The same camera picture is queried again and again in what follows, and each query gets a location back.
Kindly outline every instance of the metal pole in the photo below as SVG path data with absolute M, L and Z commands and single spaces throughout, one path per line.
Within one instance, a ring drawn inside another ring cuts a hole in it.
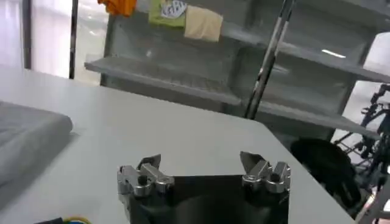
M 71 47 L 70 47 L 70 58 L 69 58 L 69 79 L 74 79 L 78 8 L 79 8 L 79 0 L 73 0 L 72 17 L 71 17 Z
M 245 118 L 255 119 L 260 100 L 263 97 L 265 87 L 269 80 L 272 67 L 274 66 L 276 56 L 278 54 L 278 46 L 283 41 L 283 37 L 287 31 L 288 23 L 291 17 L 292 7 L 296 0 L 284 0 L 282 9 L 280 10 L 274 31 L 267 47 L 267 51 L 263 58 L 260 71 L 257 76 L 255 87 L 249 98 L 248 106 L 245 111 Z
M 23 34 L 23 67 L 31 69 L 31 0 L 21 2 Z

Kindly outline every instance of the gray cloth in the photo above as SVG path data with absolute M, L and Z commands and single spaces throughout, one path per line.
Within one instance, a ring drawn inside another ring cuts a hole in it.
M 68 138 L 69 117 L 0 102 L 0 186 L 17 178 L 45 155 L 52 141 Z

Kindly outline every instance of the white table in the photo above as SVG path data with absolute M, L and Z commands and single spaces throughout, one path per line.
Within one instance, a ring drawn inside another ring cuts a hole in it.
M 0 67 L 0 100 L 68 115 L 76 137 L 0 211 L 0 223 L 82 215 L 128 223 L 116 169 L 161 153 L 170 175 L 241 174 L 241 150 L 292 170 L 289 223 L 354 223 L 263 125 L 136 94 Z

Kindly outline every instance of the shelf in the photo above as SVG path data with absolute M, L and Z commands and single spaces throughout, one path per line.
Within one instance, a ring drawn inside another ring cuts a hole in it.
M 325 55 L 321 52 L 315 53 L 306 49 L 302 49 L 301 47 L 288 46 L 284 43 L 282 43 L 280 52 L 304 60 L 312 61 L 329 68 L 335 68 L 340 71 L 356 74 L 359 76 L 359 80 L 390 83 L 390 76 L 366 70 L 358 65 L 352 65 L 343 58 L 335 57 L 333 59 L 332 56 Z
M 223 84 L 191 74 L 173 71 L 149 63 L 128 58 L 107 57 L 97 61 L 86 62 L 85 67 L 94 72 L 112 75 L 133 82 L 154 87 L 170 89 L 217 102 L 239 105 L 241 99 L 236 97 Z
M 390 7 L 378 0 L 303 0 L 301 3 L 341 19 L 373 27 L 379 32 L 390 30 Z
M 323 127 L 351 131 L 353 133 L 359 133 L 374 139 L 380 138 L 378 133 L 370 131 L 341 115 L 326 113 L 324 111 L 318 111 L 312 108 L 297 108 L 264 100 L 260 103 L 258 110 L 260 112 L 316 124 Z
M 364 0 L 334 0 L 339 2 L 348 3 L 348 5 L 360 5 L 362 9 L 373 11 L 375 9 L 379 10 L 377 13 L 383 15 L 390 14 L 389 9 L 380 9 L 377 5 L 370 5 Z M 310 4 L 320 4 L 319 2 L 323 2 L 327 4 L 326 1 L 310 1 Z M 149 11 L 149 1 L 148 0 L 138 0 L 137 1 L 137 10 L 139 12 L 147 13 Z M 344 14 L 349 14 L 345 12 L 350 12 L 349 10 L 343 11 Z M 251 44 L 254 46 L 265 47 L 268 43 L 267 41 L 259 34 L 252 32 L 250 30 L 246 30 L 243 27 L 223 21 L 221 27 L 221 35 L 225 37 L 232 38 L 234 40 L 242 41 L 247 44 Z M 359 80 L 368 80 L 373 82 L 385 82 L 390 83 L 390 76 L 372 72 L 365 70 L 363 67 L 358 65 L 353 65 L 351 63 L 346 62 L 345 60 L 340 60 L 340 58 L 332 59 L 329 55 L 325 55 L 322 52 L 310 52 L 301 47 L 294 47 L 290 45 L 286 45 L 282 43 L 282 47 L 280 51 L 284 54 L 291 55 L 294 57 L 298 57 L 304 60 L 312 61 L 318 63 L 320 65 L 324 65 L 330 68 L 335 68 L 340 71 L 344 71 L 350 74 L 356 74 Z

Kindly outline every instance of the green cloth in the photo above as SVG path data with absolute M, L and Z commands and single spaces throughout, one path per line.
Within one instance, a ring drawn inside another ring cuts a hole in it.
M 185 27 L 185 13 L 176 19 L 164 18 L 161 16 L 161 0 L 151 0 L 149 22 L 170 27 Z

